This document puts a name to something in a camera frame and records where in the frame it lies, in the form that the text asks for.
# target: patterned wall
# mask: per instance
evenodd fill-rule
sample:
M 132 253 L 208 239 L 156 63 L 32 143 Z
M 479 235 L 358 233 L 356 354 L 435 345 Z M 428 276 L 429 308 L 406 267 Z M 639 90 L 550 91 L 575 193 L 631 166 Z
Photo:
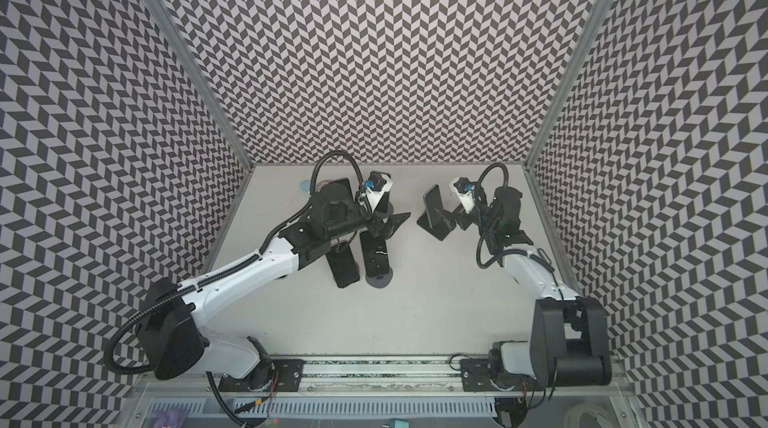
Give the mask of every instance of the patterned wall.
M 594 0 L 165 0 L 257 162 L 522 160 Z
M 766 1 L 615 0 L 537 165 L 655 426 L 768 415 Z
M 244 170 L 139 0 L 0 11 L 0 425 L 109 423 L 102 343 L 200 269 Z

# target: geometric pattern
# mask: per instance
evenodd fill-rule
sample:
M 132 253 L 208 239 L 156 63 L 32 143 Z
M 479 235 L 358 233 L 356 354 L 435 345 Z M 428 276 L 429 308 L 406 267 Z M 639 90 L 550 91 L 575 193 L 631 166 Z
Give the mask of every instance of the geometric pattern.
M 254 161 L 524 159 L 595 0 L 164 0 Z
M 766 426 L 768 2 L 614 0 L 536 165 L 654 426 Z
M 110 423 L 133 380 L 104 341 L 200 270 L 244 168 L 140 0 L 0 0 L 0 23 L 0 425 Z

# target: purple object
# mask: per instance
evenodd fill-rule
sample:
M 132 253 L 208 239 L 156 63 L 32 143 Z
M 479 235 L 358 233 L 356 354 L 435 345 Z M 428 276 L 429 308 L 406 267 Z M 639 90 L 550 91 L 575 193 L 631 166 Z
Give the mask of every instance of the purple object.
M 152 416 L 158 418 L 154 428 L 181 428 L 187 419 L 187 412 L 181 408 L 168 408 L 167 411 L 155 411 Z

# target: robotic arm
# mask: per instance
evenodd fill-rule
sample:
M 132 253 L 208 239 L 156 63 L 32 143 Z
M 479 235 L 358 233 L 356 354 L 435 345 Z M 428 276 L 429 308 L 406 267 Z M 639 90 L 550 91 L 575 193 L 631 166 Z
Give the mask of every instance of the robotic arm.
M 316 191 L 317 174 L 332 156 L 345 157 L 352 163 L 360 185 L 355 196 L 347 179 L 331 181 Z M 275 227 L 259 250 L 178 284 L 167 278 L 152 283 L 140 312 L 109 340 L 104 365 L 118 374 L 153 371 L 159 380 L 185 373 L 222 373 L 242 380 L 252 390 L 268 386 L 274 365 L 258 340 L 227 337 L 206 325 L 238 299 L 326 255 L 335 239 L 358 231 L 368 231 L 380 240 L 389 239 L 410 216 L 393 213 L 389 203 L 391 188 L 389 174 L 374 171 L 364 181 L 350 154 L 326 154 L 312 172 L 309 202 Z M 115 347 L 134 327 L 149 364 L 120 366 L 114 359 Z
M 494 191 L 488 203 L 482 188 L 485 176 L 492 169 L 504 173 L 502 185 Z M 459 225 L 466 230 L 478 226 L 480 239 L 476 262 L 481 269 L 498 263 L 535 299 L 534 320 L 529 341 L 497 342 L 488 354 L 491 377 L 502 389 L 511 388 L 519 375 L 533 376 L 544 387 L 588 386 L 610 383 L 610 350 L 606 313 L 596 299 L 581 297 L 554 276 L 555 270 L 545 252 L 536 248 L 520 229 L 522 193 L 508 186 L 508 171 L 504 164 L 488 167 L 477 181 L 456 178 L 451 190 L 460 204 L 453 212 L 441 206 L 429 206 L 425 197 L 425 216 L 419 225 L 430 233 L 445 232 Z M 435 230 L 424 221 L 433 210 L 442 213 L 444 225 Z M 481 260 L 482 245 L 492 255 Z M 565 327 L 570 325 L 568 337 Z

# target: table surface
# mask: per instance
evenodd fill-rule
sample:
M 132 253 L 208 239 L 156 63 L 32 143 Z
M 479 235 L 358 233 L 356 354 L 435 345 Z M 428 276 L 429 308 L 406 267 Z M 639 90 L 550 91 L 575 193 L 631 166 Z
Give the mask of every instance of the table surface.
M 387 241 L 394 276 L 383 289 L 364 279 L 360 242 L 352 252 L 362 279 L 336 286 L 325 258 L 276 279 L 239 299 L 211 320 L 209 327 L 239 337 L 255 336 L 272 354 L 484 354 L 495 341 L 527 340 L 533 297 L 497 264 L 475 264 L 476 226 L 456 228 L 444 241 L 416 225 L 422 196 L 438 184 L 445 208 L 458 205 L 448 186 L 455 177 L 479 177 L 484 165 L 360 166 L 392 174 L 390 202 L 411 217 Z M 528 183 L 520 165 L 509 165 L 509 185 L 523 193 L 521 228 L 552 258 Z M 310 166 L 259 166 L 216 257 L 214 269 L 257 249 L 264 236 L 308 199 L 300 182 Z M 324 166 L 320 179 L 354 177 L 349 166 Z M 501 184 L 500 170 L 484 182 L 486 193 Z M 487 251 L 482 259 L 489 258 Z

